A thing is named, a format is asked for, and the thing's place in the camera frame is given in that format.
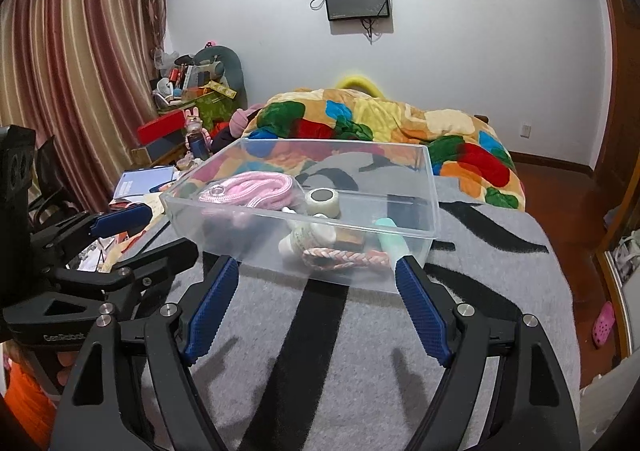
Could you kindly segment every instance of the striped curtain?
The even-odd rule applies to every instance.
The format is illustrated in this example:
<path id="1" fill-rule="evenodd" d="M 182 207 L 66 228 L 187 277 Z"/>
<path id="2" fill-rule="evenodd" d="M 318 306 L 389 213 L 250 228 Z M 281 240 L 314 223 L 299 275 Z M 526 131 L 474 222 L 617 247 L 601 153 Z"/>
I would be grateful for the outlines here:
<path id="1" fill-rule="evenodd" d="M 104 210 L 136 129 L 156 117 L 143 0 L 4 0 L 0 123 L 55 134 L 82 205 Z"/>

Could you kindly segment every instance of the red box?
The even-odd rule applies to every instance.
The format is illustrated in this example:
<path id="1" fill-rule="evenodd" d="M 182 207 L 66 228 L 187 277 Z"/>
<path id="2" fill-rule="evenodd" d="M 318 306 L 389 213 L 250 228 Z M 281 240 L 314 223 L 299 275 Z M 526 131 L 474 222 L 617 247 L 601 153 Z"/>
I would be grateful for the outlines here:
<path id="1" fill-rule="evenodd" d="M 167 115 L 160 116 L 138 127 L 138 138 L 140 144 L 146 146 L 156 139 L 160 139 L 176 130 L 184 128 L 184 112 L 182 110 L 174 110 Z"/>

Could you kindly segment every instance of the yellow arch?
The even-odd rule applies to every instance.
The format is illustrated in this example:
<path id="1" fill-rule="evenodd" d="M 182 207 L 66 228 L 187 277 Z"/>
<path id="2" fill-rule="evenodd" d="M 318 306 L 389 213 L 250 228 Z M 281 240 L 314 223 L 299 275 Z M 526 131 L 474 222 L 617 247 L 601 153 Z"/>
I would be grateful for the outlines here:
<path id="1" fill-rule="evenodd" d="M 371 97 L 379 97 L 384 99 L 385 96 L 382 94 L 378 87 L 375 86 L 369 79 L 365 76 L 347 76 L 342 79 L 337 85 L 337 89 L 357 89 L 364 90 Z"/>

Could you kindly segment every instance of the baseboard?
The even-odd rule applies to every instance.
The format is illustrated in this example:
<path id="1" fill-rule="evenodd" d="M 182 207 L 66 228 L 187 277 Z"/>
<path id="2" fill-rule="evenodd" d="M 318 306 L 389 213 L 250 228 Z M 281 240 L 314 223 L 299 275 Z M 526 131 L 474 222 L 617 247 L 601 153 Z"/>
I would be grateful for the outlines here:
<path id="1" fill-rule="evenodd" d="M 521 154 L 520 152 L 509 152 L 514 162 L 522 162 L 524 164 L 535 164 L 536 166 L 548 166 L 549 168 L 558 168 L 559 170 L 576 171 L 593 176 L 593 170 L 586 164 L 578 164 L 568 160 L 560 160 L 559 158 L 542 157 L 540 155 Z"/>

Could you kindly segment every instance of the pink crocs shoe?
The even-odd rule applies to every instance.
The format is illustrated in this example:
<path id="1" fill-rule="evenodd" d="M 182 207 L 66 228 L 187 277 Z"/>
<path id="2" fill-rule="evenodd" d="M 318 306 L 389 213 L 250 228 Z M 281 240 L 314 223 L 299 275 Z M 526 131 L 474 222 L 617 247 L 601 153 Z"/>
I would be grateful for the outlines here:
<path id="1" fill-rule="evenodd" d="M 610 301 L 607 301 L 607 303 L 602 306 L 600 315 L 593 324 L 593 330 L 591 331 L 593 342 L 598 348 L 607 342 L 611 329 L 613 328 L 613 323 L 615 322 L 616 315 L 613 313 L 613 305 Z"/>

